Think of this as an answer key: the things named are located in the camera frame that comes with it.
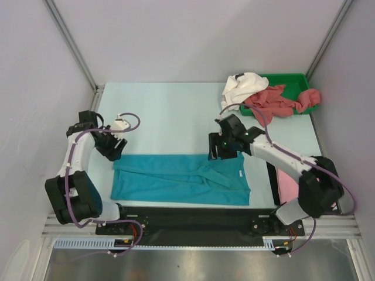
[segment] white table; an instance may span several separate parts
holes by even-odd
[[[208,134],[219,130],[224,83],[108,83],[98,113],[105,124],[117,114],[136,113],[141,126],[127,133],[128,144],[122,154],[198,154],[209,151]],[[236,115],[246,128],[260,126],[255,118]],[[127,118],[133,125],[136,120]],[[269,132],[277,142],[305,155],[320,155],[318,141],[309,115],[274,118]],[[112,201],[113,163],[93,151],[88,174],[105,201]],[[250,205],[233,208],[273,208],[270,180],[263,160],[245,155],[244,169],[251,189]],[[118,201],[122,205],[165,207],[223,207],[186,203]]]

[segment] cable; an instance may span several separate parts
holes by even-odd
[[[101,116],[99,113],[96,113],[96,112],[95,112],[95,114],[96,114],[96,117],[99,118],[100,121],[101,121],[101,126],[99,128],[104,128],[104,118],[103,118],[103,116]]]
[[[140,126],[141,119],[139,118],[139,116],[137,114],[130,113],[130,112],[119,114],[119,116],[125,116],[125,115],[130,115],[130,116],[136,117],[138,123],[136,124],[135,127],[133,127],[133,128],[127,128],[125,130],[110,130],[110,129],[92,128],[92,129],[87,129],[85,131],[82,131],[81,133],[78,134],[78,136],[75,138],[75,140],[74,140],[74,142],[73,142],[73,144],[72,144],[72,146],[70,148],[70,152],[69,152],[69,156],[68,156],[68,161],[67,161],[67,166],[66,166],[66,169],[65,169],[65,178],[64,178],[66,205],[67,205],[67,209],[68,209],[69,215],[71,217],[71,220],[76,225],[76,227],[78,227],[78,228],[84,228],[86,225],[88,225],[91,222],[96,223],[96,224],[103,224],[103,223],[106,223],[106,224],[116,224],[116,223],[121,223],[121,222],[130,222],[130,223],[133,223],[133,224],[137,224],[140,227],[141,232],[139,233],[138,239],[128,249],[126,249],[124,252],[121,252],[119,254],[114,254],[114,257],[116,257],[116,256],[123,256],[126,252],[128,252],[130,249],[132,249],[133,247],[135,247],[138,244],[138,242],[141,240],[142,235],[143,235],[143,227],[142,227],[142,225],[138,221],[135,221],[135,220],[115,220],[115,221],[87,220],[84,224],[82,224],[82,225],[79,224],[79,222],[77,221],[76,216],[74,215],[73,209],[71,207],[71,200],[70,200],[70,196],[69,196],[69,170],[70,170],[71,160],[72,160],[73,154],[74,154],[74,149],[76,148],[76,145],[78,144],[79,139],[84,134],[89,133],[89,132],[126,133],[126,132],[134,131],[134,130],[136,130]],[[93,252],[93,253],[89,253],[89,254],[80,256],[78,258],[75,258],[73,260],[70,260],[69,262],[76,261],[78,259],[84,258],[86,256],[94,255],[94,254],[97,254],[97,253],[103,253],[103,252],[102,251],[96,251],[96,252]]]
[[[76,219],[76,216],[74,215],[73,209],[71,207],[71,200],[70,200],[70,196],[69,196],[69,170],[70,170],[71,160],[72,160],[73,154],[74,154],[74,149],[76,148],[76,145],[78,144],[79,139],[86,133],[89,133],[89,132],[126,133],[126,132],[134,131],[140,126],[141,119],[138,117],[137,114],[127,112],[127,113],[120,114],[119,116],[124,116],[124,115],[130,115],[130,116],[136,117],[136,119],[138,120],[137,125],[133,128],[128,128],[128,129],[125,129],[125,130],[110,130],[110,129],[99,129],[99,128],[87,129],[87,130],[82,131],[81,133],[78,134],[78,136],[75,138],[75,140],[74,140],[74,142],[73,142],[73,144],[70,148],[67,166],[66,166],[66,169],[65,169],[65,178],[64,178],[65,197],[66,197],[66,205],[67,205],[71,220],[73,221],[73,223],[78,228],[84,228],[86,225],[88,225],[90,222],[92,222],[92,220],[88,220],[82,225],[79,224],[79,222]]]
[[[296,241],[297,239],[297,233],[295,233],[294,229],[291,227],[290,229],[291,237],[294,236],[294,238],[291,239],[291,242]]]
[[[94,222],[95,223],[100,223],[100,224],[104,223],[104,221],[94,221]],[[135,247],[140,242],[140,240],[141,240],[141,238],[143,236],[143,226],[138,221],[134,221],[134,220],[106,221],[105,223],[110,224],[110,223],[120,223],[120,222],[130,222],[132,224],[137,224],[137,226],[139,226],[139,228],[141,230],[140,233],[139,233],[138,239],[132,245],[130,245],[129,248],[127,248],[123,252],[121,252],[121,253],[112,253],[110,251],[95,251],[95,252],[86,253],[86,254],[84,254],[82,256],[78,256],[78,257],[73,258],[73,259],[69,259],[69,260],[67,260],[65,262],[56,262],[55,261],[55,263],[58,264],[58,265],[66,265],[68,263],[79,261],[80,259],[86,258],[88,256],[93,256],[93,255],[96,255],[98,253],[106,253],[107,255],[112,255],[115,258],[118,257],[118,256],[125,255],[128,251],[130,251],[133,247]]]
[[[294,159],[296,159],[296,160],[298,160],[298,161],[301,161],[301,160],[302,160],[299,156],[297,156],[297,155],[295,155],[295,154],[293,154],[293,153],[291,153],[291,152],[289,152],[289,151],[283,149],[282,147],[278,146],[277,144],[275,144],[275,143],[272,141],[272,139],[271,139],[271,137],[270,137],[270,134],[268,133],[268,128],[267,128],[266,118],[265,118],[263,112],[262,112],[261,110],[259,110],[258,108],[253,107],[253,106],[251,106],[251,105],[247,105],[247,104],[235,103],[235,104],[231,104],[231,105],[228,105],[227,107],[225,107],[222,111],[220,111],[220,115],[223,114],[228,108],[230,108],[230,107],[234,107],[234,106],[238,106],[238,105],[239,105],[239,106],[243,105],[243,106],[245,106],[245,107],[251,108],[251,109],[257,111],[257,112],[262,116],[262,119],[263,119],[263,122],[264,122],[264,132],[265,132],[265,137],[267,138],[267,140],[269,141],[269,143],[271,143],[276,149],[278,149],[279,151],[283,152],[284,154],[286,154],[286,155],[288,155],[288,156],[290,156],[290,157],[292,157],[292,158],[294,158]],[[330,172],[330,171],[328,171],[328,170],[326,170],[326,169],[324,169],[324,168],[322,168],[322,167],[319,167],[318,165],[316,165],[316,164],[314,164],[314,163],[311,163],[311,162],[309,162],[309,161],[304,160],[303,163],[305,163],[305,164],[309,165],[310,167],[313,167],[313,168],[315,168],[315,169],[317,169],[317,170],[319,170],[319,171],[321,171],[321,172],[327,174],[328,176],[330,176],[330,177],[332,177],[333,179],[335,179],[338,183],[340,183],[340,184],[343,186],[343,188],[344,188],[344,189],[345,189],[345,190],[351,195],[352,200],[353,200],[353,209],[352,209],[350,212],[348,212],[348,213],[346,213],[346,214],[343,214],[343,215],[352,215],[352,214],[355,213],[355,211],[357,210],[357,200],[356,200],[356,198],[355,198],[353,192],[352,192],[352,191],[351,191],[351,190],[350,190],[350,189],[344,184],[344,182],[343,182],[339,177],[337,177],[337,176],[336,176],[335,174],[333,174],[332,172]],[[312,237],[313,237],[313,235],[314,235],[314,233],[315,233],[315,230],[316,230],[316,219],[315,219],[315,218],[312,218],[312,219],[313,219],[313,221],[314,221],[314,226],[313,226],[313,228],[312,228],[312,231],[311,231],[311,234],[310,234],[309,238],[305,241],[305,243],[303,243],[303,244],[302,244],[300,247],[298,247],[297,249],[292,250],[289,254],[299,251],[299,250],[302,249],[304,246],[306,246],[306,244],[307,244],[308,242],[310,242],[310,240],[312,239]]]
[[[278,146],[276,143],[274,143],[272,141],[272,139],[270,137],[270,134],[268,133],[266,118],[265,118],[263,112],[261,110],[259,110],[258,108],[253,107],[252,105],[236,103],[236,104],[231,104],[231,105],[228,105],[227,107],[225,107],[222,111],[220,111],[220,115],[223,114],[225,112],[225,110],[227,110],[228,108],[233,107],[233,106],[238,106],[238,105],[243,105],[245,107],[251,108],[251,109],[257,111],[262,116],[262,119],[263,119],[263,122],[264,122],[265,136],[266,136],[267,140],[269,141],[269,143],[271,143],[277,150],[279,150],[279,151],[283,152],[284,154],[292,157],[293,159],[295,159],[297,161],[300,161],[300,162],[302,161],[302,159],[299,156],[297,156],[297,155],[295,155],[295,154],[293,154],[293,153],[285,150],[284,148]],[[348,212],[346,214],[343,214],[343,215],[352,215],[352,214],[354,214],[356,212],[356,210],[357,210],[357,200],[356,200],[353,192],[350,190],[350,188],[348,188],[345,185],[345,183],[339,177],[337,177],[337,175],[335,175],[332,172],[330,172],[330,171],[328,171],[328,170],[326,170],[326,169],[324,169],[322,167],[319,167],[318,165],[316,165],[314,163],[311,163],[311,162],[309,162],[307,160],[303,160],[302,162],[305,163],[305,164],[307,164],[307,165],[309,165],[310,167],[315,168],[316,170],[319,170],[319,171],[323,172],[324,174],[327,174],[328,176],[330,176],[331,178],[333,178],[334,180],[336,180],[339,184],[341,184],[342,187],[350,194],[350,196],[352,197],[352,200],[353,200],[353,209],[350,212]]]
[[[133,236],[134,236],[134,238],[133,239],[136,239],[136,237],[137,237],[137,230],[135,229],[135,227],[134,227],[134,225],[130,225],[130,228],[133,230]]]

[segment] pink cloth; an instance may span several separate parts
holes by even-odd
[[[293,108],[298,113],[304,112],[307,108],[313,107],[320,103],[321,95],[316,89],[308,89],[299,94],[297,101],[292,101],[281,96],[285,85],[277,85],[275,87],[268,86],[265,90],[260,91],[244,102],[259,108],[265,116],[267,125],[271,123],[273,116],[288,117],[293,115]],[[264,127],[262,116],[253,110],[255,118],[260,125]]]
[[[276,169],[280,204],[298,197],[298,184],[280,169]]]

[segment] green bin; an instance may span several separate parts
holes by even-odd
[[[297,101],[299,94],[307,89],[310,89],[309,83],[307,82],[306,76],[302,73],[295,74],[260,74],[261,77],[268,79],[270,86],[286,85],[284,92],[281,94],[284,98],[288,98],[293,101]],[[316,110],[318,105],[307,108],[301,114],[309,114],[311,111]],[[241,105],[241,114],[244,116],[251,116],[253,112]],[[295,108],[293,108],[294,114],[300,114]]]

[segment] white wall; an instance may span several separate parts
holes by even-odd
[[[305,73],[343,0],[55,0],[95,80]]]
[[[0,37],[1,276],[24,239],[26,271],[32,264],[51,211],[44,182],[56,175],[67,127],[88,108],[92,92],[41,0],[1,1]]]
[[[324,55],[311,86],[319,139],[358,200],[356,218],[375,261],[375,1],[357,1]]]

